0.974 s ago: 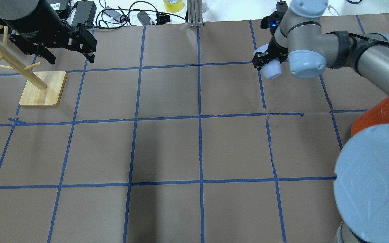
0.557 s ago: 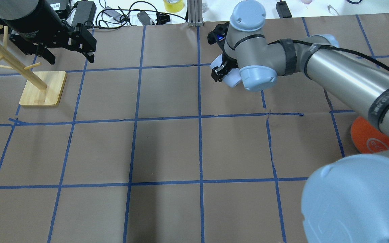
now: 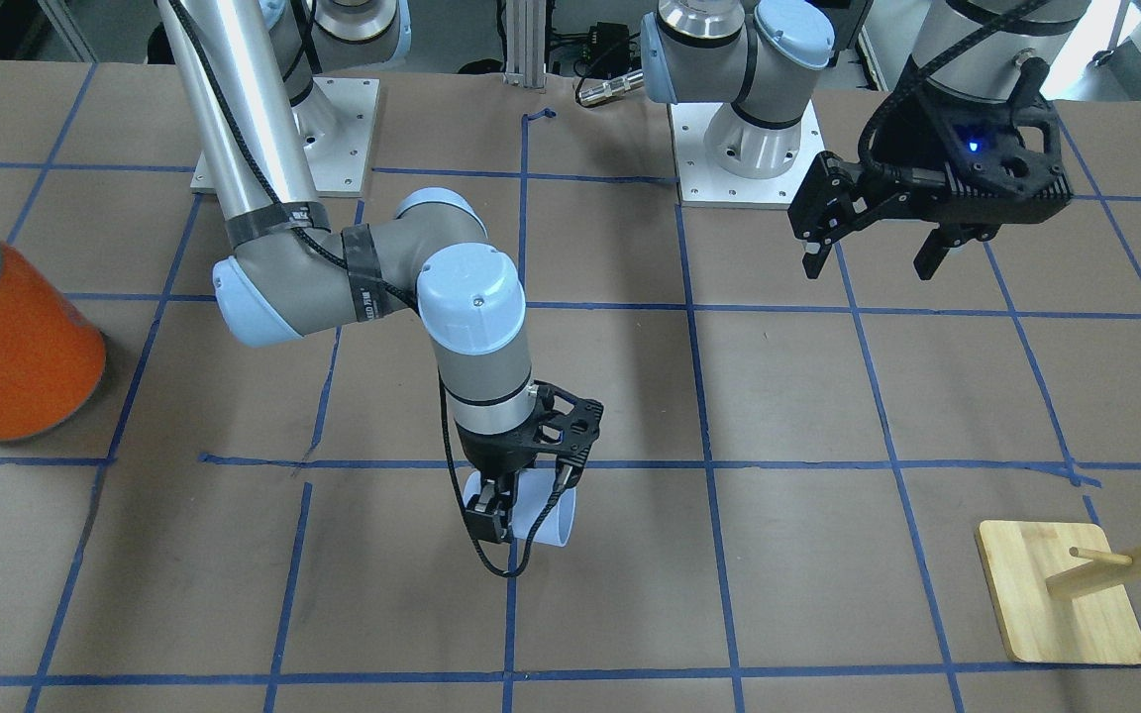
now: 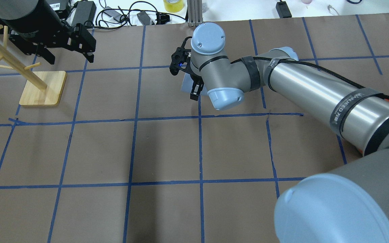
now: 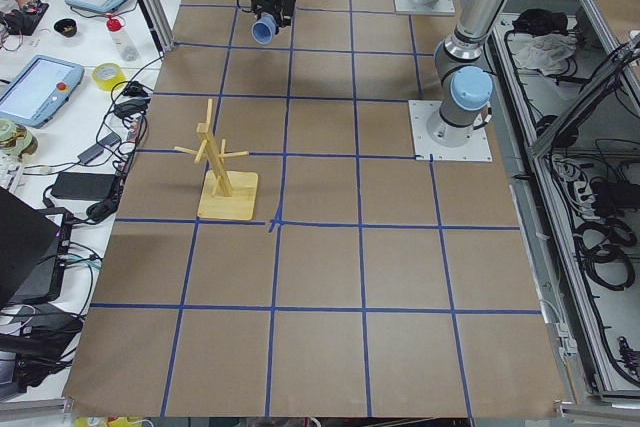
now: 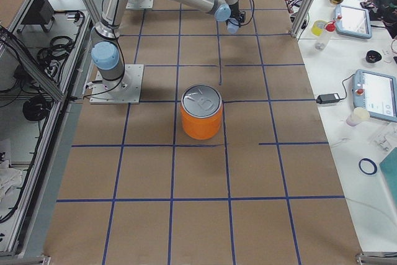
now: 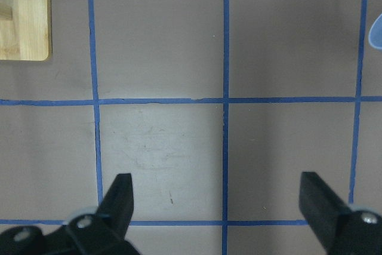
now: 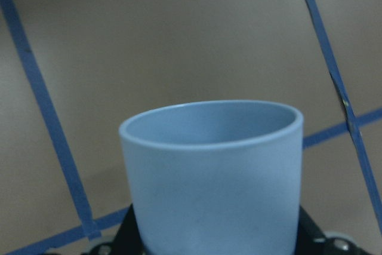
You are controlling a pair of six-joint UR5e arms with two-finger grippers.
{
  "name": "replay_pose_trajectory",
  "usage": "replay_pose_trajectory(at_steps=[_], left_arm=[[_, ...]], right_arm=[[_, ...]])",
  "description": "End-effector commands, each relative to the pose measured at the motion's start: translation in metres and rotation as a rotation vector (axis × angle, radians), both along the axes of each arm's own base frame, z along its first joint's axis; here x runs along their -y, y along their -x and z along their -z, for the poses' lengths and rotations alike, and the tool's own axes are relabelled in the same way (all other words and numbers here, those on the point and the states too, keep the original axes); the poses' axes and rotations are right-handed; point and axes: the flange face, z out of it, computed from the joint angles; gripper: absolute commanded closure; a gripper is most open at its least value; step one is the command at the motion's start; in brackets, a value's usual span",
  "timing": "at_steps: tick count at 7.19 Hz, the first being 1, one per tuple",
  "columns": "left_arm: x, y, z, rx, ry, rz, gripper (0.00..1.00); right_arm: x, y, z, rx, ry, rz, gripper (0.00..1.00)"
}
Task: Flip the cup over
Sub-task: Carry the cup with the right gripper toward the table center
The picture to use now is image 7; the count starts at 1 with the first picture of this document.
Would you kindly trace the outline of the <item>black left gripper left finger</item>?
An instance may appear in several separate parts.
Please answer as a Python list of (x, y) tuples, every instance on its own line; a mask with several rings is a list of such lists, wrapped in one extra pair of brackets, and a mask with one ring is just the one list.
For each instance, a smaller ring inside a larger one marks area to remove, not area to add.
[(9, 228), (1, 233), (1, 254), (138, 254), (125, 239), (133, 211), (131, 174), (118, 174), (94, 213), (47, 235), (32, 225)]

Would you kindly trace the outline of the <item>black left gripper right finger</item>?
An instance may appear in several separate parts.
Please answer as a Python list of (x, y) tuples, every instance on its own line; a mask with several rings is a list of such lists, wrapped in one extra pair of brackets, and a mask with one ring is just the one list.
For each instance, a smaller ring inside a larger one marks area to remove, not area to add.
[(326, 254), (381, 254), (381, 215), (345, 203), (316, 172), (301, 173), (299, 209)]

